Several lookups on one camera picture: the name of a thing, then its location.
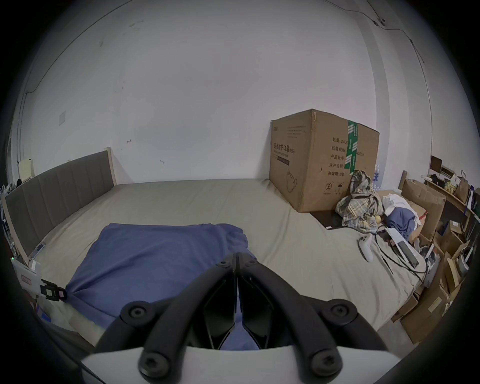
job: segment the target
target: white game controller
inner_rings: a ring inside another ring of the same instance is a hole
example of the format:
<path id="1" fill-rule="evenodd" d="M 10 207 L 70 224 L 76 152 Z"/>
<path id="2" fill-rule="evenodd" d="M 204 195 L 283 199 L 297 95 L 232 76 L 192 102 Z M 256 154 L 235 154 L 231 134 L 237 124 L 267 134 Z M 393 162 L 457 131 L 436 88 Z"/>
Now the white game controller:
<path id="1" fill-rule="evenodd" d="M 372 242 L 373 242 L 373 235 L 369 233 L 368 235 L 362 236 L 359 239 L 359 248 L 369 263 L 373 261 L 373 252 L 372 252 Z"/>

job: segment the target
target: blue blanket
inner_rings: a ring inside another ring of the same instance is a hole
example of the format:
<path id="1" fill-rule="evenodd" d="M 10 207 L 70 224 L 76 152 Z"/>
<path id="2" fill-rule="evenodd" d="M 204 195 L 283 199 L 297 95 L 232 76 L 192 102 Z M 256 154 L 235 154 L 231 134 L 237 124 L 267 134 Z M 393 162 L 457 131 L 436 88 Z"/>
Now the blue blanket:
<path id="1" fill-rule="evenodd" d="M 405 240 L 415 230 L 415 214 L 409 209 L 396 207 L 391 214 L 385 218 L 389 228 L 395 228 Z"/>
<path id="2" fill-rule="evenodd" d="M 92 244 L 68 283 L 67 302 L 86 318 L 107 328 L 125 304 L 176 296 L 228 254 L 251 255 L 247 247 L 243 231 L 229 224 L 110 224 Z M 228 338 L 228 348 L 256 348 L 241 324 L 236 328 L 240 328 L 234 332 L 237 338 L 230 335 L 233 340 Z"/>

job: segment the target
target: cable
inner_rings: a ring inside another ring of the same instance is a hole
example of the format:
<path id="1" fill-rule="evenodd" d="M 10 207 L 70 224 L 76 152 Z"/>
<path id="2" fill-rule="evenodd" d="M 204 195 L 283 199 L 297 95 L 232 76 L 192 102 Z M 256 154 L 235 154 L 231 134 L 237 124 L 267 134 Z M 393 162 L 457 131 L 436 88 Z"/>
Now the cable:
<path id="1" fill-rule="evenodd" d="M 333 5 L 334 7 L 337 7 L 338 9 L 341 9 L 342 11 L 345 11 L 345 12 L 355 12 L 355 13 L 360 13 L 362 14 L 363 16 L 365 16 L 367 19 L 369 19 L 375 26 L 383 29 L 384 31 L 400 31 L 402 32 L 406 37 L 407 39 L 410 41 L 410 44 L 412 45 L 413 47 L 413 50 L 415 51 L 415 55 L 417 56 L 417 60 L 419 61 L 419 64 L 420 64 L 420 69 L 421 69 L 421 73 L 423 75 L 423 80 L 425 81 L 425 87 L 427 88 L 427 96 L 428 96 L 428 105 L 429 105 L 429 108 L 430 108 L 430 124 L 431 124 L 431 141 L 430 141 L 430 157 L 432 157 L 432 152 L 433 152 L 433 116 L 432 116 L 432 102 L 430 100 L 430 90 L 428 89 L 428 83 L 427 83 L 427 77 L 425 76 L 425 71 L 423 70 L 423 66 L 422 66 L 422 62 L 423 64 L 425 64 L 425 61 L 423 60 L 423 57 L 421 56 L 420 52 L 418 51 L 417 47 L 415 46 L 415 44 L 413 43 L 413 40 L 410 38 L 410 36 L 407 35 L 407 33 L 401 29 L 401 28 L 385 28 L 385 27 L 382 27 L 380 26 L 374 19 L 372 19 L 369 15 L 367 15 L 366 13 L 362 12 L 362 11 L 356 11 L 356 10 L 353 10 L 353 9 L 346 9 L 346 8 L 342 8 L 340 7 L 339 5 L 336 5 L 334 3 L 332 3 L 331 1 L 329 0 L 324 0 L 325 2 Z M 372 7 L 372 5 L 368 2 L 368 4 L 370 5 L 370 7 L 373 9 L 373 11 L 375 12 L 375 14 L 378 16 L 378 13 L 377 11 L 375 10 L 374 7 Z"/>
<path id="2" fill-rule="evenodd" d="M 425 281 L 425 278 L 427 277 L 427 272 L 428 272 L 428 265 L 426 264 L 425 265 L 425 272 L 420 272 L 420 271 L 415 271 L 413 269 L 411 269 L 403 260 L 401 257 L 398 256 L 398 259 L 404 264 L 400 264 L 400 263 L 397 263 L 395 260 L 393 260 L 390 256 L 388 256 L 382 249 L 382 247 L 380 247 L 380 244 L 378 243 L 378 240 L 377 240 L 377 233 L 378 231 L 375 233 L 375 242 L 377 243 L 377 246 L 378 248 L 380 249 L 380 251 L 391 261 L 393 262 L 394 264 L 398 265 L 399 267 L 402 267 L 402 268 L 405 268 L 406 270 L 408 270 L 410 273 L 412 273 L 418 280 L 420 280 L 420 282 L 423 284 L 424 281 Z"/>

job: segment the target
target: bottle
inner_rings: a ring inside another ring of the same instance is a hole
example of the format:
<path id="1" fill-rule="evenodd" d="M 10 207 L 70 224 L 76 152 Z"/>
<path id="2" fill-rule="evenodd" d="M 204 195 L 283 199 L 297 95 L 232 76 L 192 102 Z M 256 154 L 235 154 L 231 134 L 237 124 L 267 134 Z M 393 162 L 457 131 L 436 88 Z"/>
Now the bottle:
<path id="1" fill-rule="evenodd" d="M 377 189 L 380 186 L 378 185 L 378 176 L 380 175 L 380 166 L 375 164 L 375 172 L 373 174 L 373 189 Z"/>

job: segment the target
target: beige bed sheet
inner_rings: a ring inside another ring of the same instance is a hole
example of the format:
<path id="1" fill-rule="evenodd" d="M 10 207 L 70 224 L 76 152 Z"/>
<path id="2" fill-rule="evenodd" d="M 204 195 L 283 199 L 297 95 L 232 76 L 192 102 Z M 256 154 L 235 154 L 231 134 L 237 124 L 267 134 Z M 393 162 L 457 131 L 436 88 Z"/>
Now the beige bed sheet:
<path id="1" fill-rule="evenodd" d="M 347 299 L 377 330 L 419 281 L 375 251 L 368 263 L 350 228 L 326 230 L 296 212 L 269 180 L 194 180 L 117 185 L 80 209 L 44 239 L 36 260 L 42 277 L 65 287 L 100 231 L 110 223 L 189 225 L 228 223 L 246 234 L 249 250 L 300 294 Z M 397 260 L 379 238 L 382 248 Z M 420 260 L 418 271 L 424 271 Z M 104 330 L 70 305 L 58 303 L 69 324 L 95 345 Z"/>

